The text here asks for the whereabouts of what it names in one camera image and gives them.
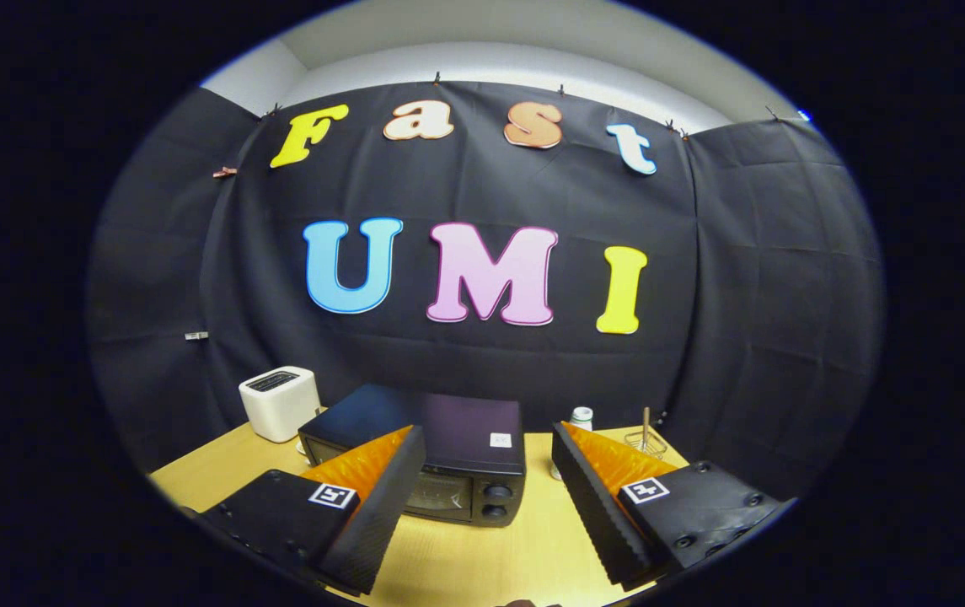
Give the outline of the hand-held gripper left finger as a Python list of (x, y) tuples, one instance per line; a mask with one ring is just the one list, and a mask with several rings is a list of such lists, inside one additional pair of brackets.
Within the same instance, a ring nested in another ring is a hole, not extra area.
[(196, 525), (298, 583), (370, 594), (425, 457), (409, 424), (300, 474), (267, 470)]

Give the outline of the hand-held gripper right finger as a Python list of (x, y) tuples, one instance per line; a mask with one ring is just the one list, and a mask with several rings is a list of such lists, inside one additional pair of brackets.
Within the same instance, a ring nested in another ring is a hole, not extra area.
[(557, 422), (551, 456), (611, 583), (667, 584), (727, 556), (786, 511), (708, 460), (678, 466)]

